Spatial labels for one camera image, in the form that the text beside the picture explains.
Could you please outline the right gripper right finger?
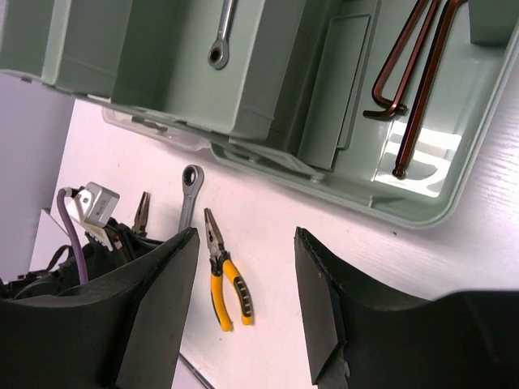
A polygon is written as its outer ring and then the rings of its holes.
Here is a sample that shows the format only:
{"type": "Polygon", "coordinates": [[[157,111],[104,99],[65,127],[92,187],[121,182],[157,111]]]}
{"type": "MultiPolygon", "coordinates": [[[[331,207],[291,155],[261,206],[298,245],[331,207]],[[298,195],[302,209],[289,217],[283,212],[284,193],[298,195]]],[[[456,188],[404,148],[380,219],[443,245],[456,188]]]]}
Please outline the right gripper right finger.
{"type": "Polygon", "coordinates": [[[347,263],[304,228],[294,253],[315,386],[517,387],[517,291],[422,299],[347,263]]]}

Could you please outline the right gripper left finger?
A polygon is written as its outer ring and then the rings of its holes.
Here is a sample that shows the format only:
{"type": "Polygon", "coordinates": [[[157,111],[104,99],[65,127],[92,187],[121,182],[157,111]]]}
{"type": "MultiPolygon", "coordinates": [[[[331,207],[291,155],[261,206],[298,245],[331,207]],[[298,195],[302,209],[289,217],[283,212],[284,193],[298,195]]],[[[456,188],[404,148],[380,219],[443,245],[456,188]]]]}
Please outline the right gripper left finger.
{"type": "Polygon", "coordinates": [[[198,254],[189,228],[86,284],[2,300],[2,387],[171,387],[198,254]]]}

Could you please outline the yellow-handled pliers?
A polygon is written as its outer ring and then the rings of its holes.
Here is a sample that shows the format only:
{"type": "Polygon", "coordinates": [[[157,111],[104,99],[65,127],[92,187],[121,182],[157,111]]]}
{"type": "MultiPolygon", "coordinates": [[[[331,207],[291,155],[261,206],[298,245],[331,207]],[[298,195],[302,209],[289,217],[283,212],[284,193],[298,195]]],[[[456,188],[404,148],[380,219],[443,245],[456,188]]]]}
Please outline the yellow-handled pliers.
{"type": "Polygon", "coordinates": [[[151,194],[144,191],[141,195],[139,206],[137,207],[134,224],[131,227],[133,233],[138,237],[147,237],[148,213],[151,194]]]}
{"type": "Polygon", "coordinates": [[[212,210],[208,207],[204,209],[204,224],[211,268],[210,292],[212,308],[221,330],[229,332],[234,328],[225,305],[223,292],[224,276],[227,277],[236,292],[240,305],[242,324],[251,326],[254,323],[251,293],[242,274],[234,265],[229,251],[225,248],[221,231],[212,214],[212,210]]]}

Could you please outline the large silver ratchet wrench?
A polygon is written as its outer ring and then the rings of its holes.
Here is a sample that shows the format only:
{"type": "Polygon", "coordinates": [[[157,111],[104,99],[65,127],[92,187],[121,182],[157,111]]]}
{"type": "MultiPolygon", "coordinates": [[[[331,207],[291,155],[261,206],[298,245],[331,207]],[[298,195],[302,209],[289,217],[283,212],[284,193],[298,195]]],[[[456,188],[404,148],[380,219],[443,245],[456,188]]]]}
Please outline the large silver ratchet wrench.
{"type": "Polygon", "coordinates": [[[198,165],[188,165],[182,172],[183,201],[178,232],[191,226],[195,201],[204,183],[204,170],[198,165]]]}

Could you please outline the small silver wrench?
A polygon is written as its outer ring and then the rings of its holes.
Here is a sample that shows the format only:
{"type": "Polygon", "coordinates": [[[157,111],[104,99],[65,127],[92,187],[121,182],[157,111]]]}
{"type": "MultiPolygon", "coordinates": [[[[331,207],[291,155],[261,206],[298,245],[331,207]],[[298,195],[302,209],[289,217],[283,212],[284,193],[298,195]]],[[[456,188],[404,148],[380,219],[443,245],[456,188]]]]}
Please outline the small silver wrench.
{"type": "Polygon", "coordinates": [[[234,0],[225,0],[223,2],[216,39],[208,51],[208,64],[217,71],[222,70],[229,61],[229,32],[235,3],[234,0]]]}

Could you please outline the green cantilever toolbox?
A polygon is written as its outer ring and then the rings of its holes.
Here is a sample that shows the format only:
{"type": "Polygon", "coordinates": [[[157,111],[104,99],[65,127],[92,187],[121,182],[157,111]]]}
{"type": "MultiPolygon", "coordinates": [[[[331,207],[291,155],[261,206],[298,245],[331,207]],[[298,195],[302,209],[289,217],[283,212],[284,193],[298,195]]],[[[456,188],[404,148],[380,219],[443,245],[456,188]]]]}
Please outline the green cantilever toolbox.
{"type": "MultiPolygon", "coordinates": [[[[410,229],[457,206],[518,57],[518,4],[466,1],[403,179],[392,175],[438,9],[389,120],[371,90],[417,1],[235,1],[229,61],[208,64],[224,1],[4,1],[1,71],[100,105],[108,122],[410,229]]],[[[430,5],[384,86],[392,99],[430,5]]]]}

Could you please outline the bent brown hex key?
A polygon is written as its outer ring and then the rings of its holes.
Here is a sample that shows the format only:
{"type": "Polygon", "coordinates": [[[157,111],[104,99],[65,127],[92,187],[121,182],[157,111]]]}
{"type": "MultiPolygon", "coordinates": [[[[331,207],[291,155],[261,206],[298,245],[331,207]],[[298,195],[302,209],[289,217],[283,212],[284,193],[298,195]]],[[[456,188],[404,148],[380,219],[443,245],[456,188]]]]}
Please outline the bent brown hex key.
{"type": "Polygon", "coordinates": [[[409,61],[407,62],[406,67],[403,71],[401,81],[398,85],[395,96],[390,100],[383,96],[383,90],[388,80],[388,77],[391,75],[394,66],[397,64],[397,61],[401,56],[403,49],[405,48],[412,32],[414,31],[428,3],[429,1],[427,0],[416,2],[395,44],[393,45],[385,63],[383,64],[380,73],[378,74],[375,80],[374,86],[371,90],[371,97],[379,107],[383,108],[383,110],[364,110],[364,117],[375,120],[389,120],[390,118],[393,118],[395,115],[403,115],[407,112],[407,107],[402,103],[402,100],[409,86],[409,82],[413,74],[415,65],[422,52],[422,46],[429,34],[431,23],[435,18],[435,14],[438,9],[437,1],[432,2],[427,12],[427,15],[425,16],[425,19],[423,20],[422,27],[416,38],[413,50],[409,57],[409,61]]]}

